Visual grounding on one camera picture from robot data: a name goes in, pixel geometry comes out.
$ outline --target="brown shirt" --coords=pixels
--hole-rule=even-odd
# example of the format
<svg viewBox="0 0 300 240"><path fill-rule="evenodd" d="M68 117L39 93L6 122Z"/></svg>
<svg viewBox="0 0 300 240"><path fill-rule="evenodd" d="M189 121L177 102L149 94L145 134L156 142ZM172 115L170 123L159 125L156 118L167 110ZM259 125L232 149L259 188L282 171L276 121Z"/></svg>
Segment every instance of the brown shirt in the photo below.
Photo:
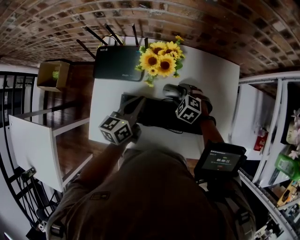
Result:
<svg viewBox="0 0 300 240"><path fill-rule="evenodd" d="M68 240L236 239L231 210L209 201L180 159L147 151L91 192L74 181L48 221L47 238L59 239L49 234L49 226L59 220ZM239 188L223 187L236 191L254 225Z"/></svg>

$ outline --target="green plastic container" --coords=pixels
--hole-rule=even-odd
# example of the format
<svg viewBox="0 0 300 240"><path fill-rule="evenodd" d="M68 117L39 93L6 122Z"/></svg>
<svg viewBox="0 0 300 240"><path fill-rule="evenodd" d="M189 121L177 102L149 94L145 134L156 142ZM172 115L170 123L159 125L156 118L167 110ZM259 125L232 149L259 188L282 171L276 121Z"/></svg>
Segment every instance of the green plastic container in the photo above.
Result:
<svg viewBox="0 0 300 240"><path fill-rule="evenodd" d="M277 157L275 167L289 176L294 181L300 180L300 161L280 153Z"/></svg>

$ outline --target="black and white cube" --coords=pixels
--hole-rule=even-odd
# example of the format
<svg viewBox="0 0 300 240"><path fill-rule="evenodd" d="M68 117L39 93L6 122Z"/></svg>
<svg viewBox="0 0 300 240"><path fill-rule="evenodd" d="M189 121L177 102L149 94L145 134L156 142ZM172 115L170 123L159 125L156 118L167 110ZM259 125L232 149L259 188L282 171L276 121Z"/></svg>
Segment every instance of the black and white cube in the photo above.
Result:
<svg viewBox="0 0 300 240"><path fill-rule="evenodd" d="M107 116L99 126L104 138L116 145L132 136L129 122L123 119Z"/></svg>
<svg viewBox="0 0 300 240"><path fill-rule="evenodd" d="M177 118L192 124L201 114L201 100L186 95L176 109Z"/></svg>

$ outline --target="sunflower bouquet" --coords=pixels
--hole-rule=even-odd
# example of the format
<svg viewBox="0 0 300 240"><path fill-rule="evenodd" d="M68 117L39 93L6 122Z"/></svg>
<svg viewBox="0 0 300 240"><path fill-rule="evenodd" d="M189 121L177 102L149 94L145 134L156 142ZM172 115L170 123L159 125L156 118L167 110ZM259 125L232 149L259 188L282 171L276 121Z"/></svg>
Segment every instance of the sunflower bouquet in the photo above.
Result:
<svg viewBox="0 0 300 240"><path fill-rule="evenodd" d="M146 70L148 79L145 81L150 87L154 87L154 81L158 76L180 77L177 70L183 67L182 60L185 58L180 44L184 40L176 36L176 42L156 42L149 44L149 48L140 47L140 64L135 67L138 71Z"/></svg>

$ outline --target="brick wall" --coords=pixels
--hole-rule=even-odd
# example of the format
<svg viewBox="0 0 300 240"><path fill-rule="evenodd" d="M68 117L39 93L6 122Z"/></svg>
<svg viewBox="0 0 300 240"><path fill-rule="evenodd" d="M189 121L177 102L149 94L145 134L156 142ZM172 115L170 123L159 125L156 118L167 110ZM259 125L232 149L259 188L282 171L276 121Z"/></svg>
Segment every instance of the brick wall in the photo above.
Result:
<svg viewBox="0 0 300 240"><path fill-rule="evenodd" d="M0 0L1 62L93 60L99 41L84 30L174 40L237 63L241 76L300 68L298 0Z"/></svg>

